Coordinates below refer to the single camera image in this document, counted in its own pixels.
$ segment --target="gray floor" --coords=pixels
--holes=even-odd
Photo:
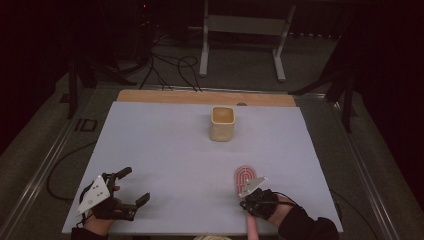
[[[289,38],[282,57],[287,82],[279,83],[268,43],[211,42],[208,76],[198,78],[199,85],[204,91],[221,89],[285,94],[317,80],[335,44],[333,40],[321,38]],[[188,43],[163,39],[153,52],[200,59],[200,49],[198,38]],[[191,90],[175,66],[155,59],[154,67],[169,85],[180,87],[174,89]],[[196,74],[198,67],[197,63],[194,66]],[[129,80],[138,83],[134,88],[138,88],[147,71],[146,68],[129,76]],[[194,84],[191,69],[181,71]],[[160,86],[157,76],[152,73],[146,89]],[[94,145],[73,151],[97,140],[111,103],[121,89],[128,88],[102,79],[94,90],[80,89],[80,111],[74,120],[67,120],[68,106],[59,103],[62,94],[67,92],[67,76],[64,76],[57,83],[55,95],[1,156],[0,220],[5,227],[3,230],[11,233],[8,239],[69,239],[69,236],[61,234],[69,204],[48,194],[45,177],[40,180],[33,176],[43,175],[44,170],[47,174],[52,169],[52,164],[46,164],[48,161],[45,160],[63,159],[52,174],[50,186],[57,195],[74,197]],[[345,230],[341,239],[376,239],[373,232],[378,239],[424,239],[423,212],[363,106],[360,95],[354,96],[353,133],[347,134],[340,127],[337,105],[322,100],[322,93],[327,87],[314,90],[314,94],[297,97],[296,103],[304,114],[329,188],[335,192],[334,199],[340,207]],[[79,118],[97,120],[99,125],[94,132],[74,131]],[[192,239],[193,236],[153,238]],[[130,237],[111,236],[111,239]]]

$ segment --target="black cable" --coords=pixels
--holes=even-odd
[[[184,75],[182,74],[182,72],[181,72],[181,68],[190,68],[191,69],[191,71],[192,71],[192,73],[193,73],[193,76],[194,76],[194,80],[195,80],[195,82],[196,82],[196,85],[197,85],[197,88],[199,89],[199,91],[200,92],[202,92],[202,89],[200,88],[200,85],[199,85],[199,82],[198,82],[198,80],[197,80],[197,76],[196,76],[196,73],[195,73],[195,71],[194,71],[194,68],[193,68],[193,66],[195,66],[197,63],[198,63],[198,60],[197,60],[197,58],[196,57],[194,57],[194,56],[185,56],[185,57],[182,57],[182,58],[177,58],[177,57],[172,57],[172,56],[166,56],[166,55],[160,55],[160,54],[157,54],[157,53],[152,53],[152,55],[155,57],[155,58],[157,58],[157,59],[159,59],[159,60],[161,60],[161,61],[163,61],[163,62],[165,62],[165,63],[168,63],[168,64],[170,64],[170,65],[172,65],[172,66],[175,66],[175,67],[177,67],[177,69],[178,69],[178,73],[180,74],[180,77],[183,79],[183,81],[184,82],[186,82],[191,88],[193,88],[193,90],[194,91],[198,91],[197,89],[196,89],[196,87],[193,85],[193,84],[191,84],[185,77],[184,77]],[[175,63],[173,63],[173,62],[171,62],[171,61],[168,61],[168,60],[166,60],[165,58],[170,58],[170,59],[174,59],[174,60],[177,60],[178,62],[177,62],[177,64],[175,64]],[[186,61],[186,59],[194,59],[194,63],[189,63],[188,61]]]
[[[158,76],[158,82],[162,85],[162,90],[164,90],[165,85],[166,85],[172,91],[172,87],[161,77],[161,75],[159,74],[159,72],[154,67],[154,60],[153,60],[153,55],[152,54],[150,54],[150,60],[151,60],[150,71],[154,71],[156,73],[156,75]]]
[[[346,198],[344,198],[342,195],[340,195],[339,193],[337,193],[334,190],[330,189],[330,192],[333,193],[334,195],[336,195],[337,197],[341,198],[344,202],[346,202],[356,213],[358,213],[358,215],[362,218],[362,220],[368,225],[368,227],[371,229],[371,232],[373,233],[375,239],[378,240],[377,237],[377,233],[374,231],[374,229],[372,228],[371,224],[368,222],[368,220],[365,218],[364,215],[362,215],[362,213],[355,207],[353,206],[353,204],[351,204]]]
[[[67,157],[69,157],[70,155],[72,155],[72,154],[74,154],[74,153],[76,153],[76,152],[78,152],[78,151],[80,151],[80,150],[82,150],[82,149],[84,149],[84,148],[86,148],[86,147],[89,147],[89,146],[91,146],[91,145],[94,145],[94,144],[96,144],[96,143],[97,143],[97,141],[95,141],[95,142],[91,142],[91,143],[88,143],[88,144],[86,144],[86,145],[84,145],[84,146],[82,146],[82,147],[79,147],[79,148],[77,148],[77,149],[75,149],[75,150],[73,150],[73,151],[71,151],[71,152],[69,152],[69,153],[65,154],[63,157],[59,158],[59,159],[56,161],[56,163],[53,165],[52,169],[50,170],[49,175],[47,176],[47,180],[46,180],[46,188],[47,188],[47,192],[50,194],[50,196],[52,196],[52,197],[53,197],[53,198],[55,198],[55,199],[65,201],[65,202],[67,202],[67,203],[68,203],[68,202],[70,202],[70,201],[73,201],[73,200],[74,200],[74,198],[61,197],[61,196],[58,196],[58,195],[56,195],[55,193],[53,193],[53,191],[50,189],[50,178],[52,177],[53,172],[55,171],[55,169],[57,168],[57,166],[59,166],[59,164],[60,164],[61,162],[63,162],[63,160],[65,160],[65,159],[66,159]]]

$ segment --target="dark background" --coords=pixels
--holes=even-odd
[[[284,12],[273,7],[283,5],[281,1],[234,2],[236,8],[228,1],[211,1],[210,12],[254,17],[280,17]],[[202,26],[203,1],[158,0],[149,4],[152,21],[177,38],[188,38],[188,26]],[[80,43],[92,49],[91,54],[99,60],[113,60],[116,49],[113,39],[98,42],[107,26],[101,24],[96,1],[9,0],[1,3],[0,16],[3,152],[67,72],[71,36],[80,31],[92,33],[80,38]],[[419,1],[302,1],[291,27],[294,36],[338,38],[343,33],[326,70],[341,64],[355,66],[355,90],[362,94],[421,206],[423,18],[424,7]]]

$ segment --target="beige cup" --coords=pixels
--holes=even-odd
[[[233,138],[236,116],[230,107],[213,107],[211,112],[210,138],[227,142]]]

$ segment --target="wire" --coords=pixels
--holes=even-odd
[[[195,73],[194,68],[193,68],[193,66],[195,66],[198,63],[198,60],[197,60],[196,57],[194,57],[194,56],[185,56],[185,57],[182,57],[182,58],[177,58],[177,57],[172,57],[172,56],[167,56],[167,55],[161,55],[161,54],[157,54],[157,53],[153,53],[153,52],[152,52],[152,55],[153,55],[153,57],[155,57],[155,58],[157,58],[157,59],[159,59],[159,60],[161,60],[161,61],[163,61],[165,63],[168,63],[168,64],[170,64],[172,66],[177,67],[178,73],[179,73],[180,77],[183,79],[183,81],[186,82],[191,88],[193,88],[194,91],[197,92],[199,90],[200,92],[202,92],[202,89],[200,88],[199,81],[197,80],[197,76],[196,76],[196,73]],[[177,60],[177,63],[173,63],[171,61],[168,61],[165,58],[170,58],[170,59],[173,59],[173,60]],[[194,59],[194,63],[189,63],[188,61],[186,61],[186,59]],[[193,84],[191,84],[184,77],[184,75],[181,72],[181,68],[190,68],[191,69],[198,90],[196,89],[196,87]]]
[[[52,177],[53,172],[55,171],[55,169],[57,168],[57,166],[59,166],[59,164],[60,164],[61,162],[63,162],[63,160],[65,160],[65,159],[66,159],[67,157],[69,157],[70,155],[72,155],[72,154],[74,154],[74,153],[76,153],[76,152],[78,152],[78,151],[80,151],[80,150],[82,150],[82,149],[84,149],[84,148],[86,148],[86,147],[89,147],[89,146],[91,146],[91,145],[94,145],[94,144],[96,144],[96,143],[97,143],[97,141],[95,141],[95,142],[91,142],[91,143],[88,143],[88,144],[86,144],[86,145],[84,145],[84,146],[82,146],[82,147],[79,147],[79,148],[77,148],[77,149],[75,149],[75,150],[73,150],[73,151],[71,151],[71,152],[69,152],[69,153],[65,154],[63,157],[59,158],[59,159],[56,161],[56,163],[53,165],[53,168],[50,170],[49,175],[47,176],[47,180],[46,180],[46,188],[47,188],[47,192],[50,194],[50,196],[52,196],[52,197],[53,197],[53,198],[55,198],[55,199],[65,201],[66,203],[68,203],[68,202],[70,202],[70,201],[73,201],[73,200],[74,200],[74,198],[61,197],[61,196],[59,196],[59,195],[57,195],[57,194],[53,193],[53,191],[52,191],[52,190],[51,190],[51,188],[50,188],[50,178]]]
[[[371,229],[371,232],[373,233],[375,239],[378,240],[377,233],[372,228],[371,224],[368,222],[368,220],[365,218],[365,216],[355,207],[353,204],[351,204],[346,198],[344,198],[342,195],[337,193],[336,191],[330,189],[330,192],[336,195],[337,197],[341,198],[344,202],[346,202],[358,215],[362,218],[362,220],[368,225],[368,227]]]

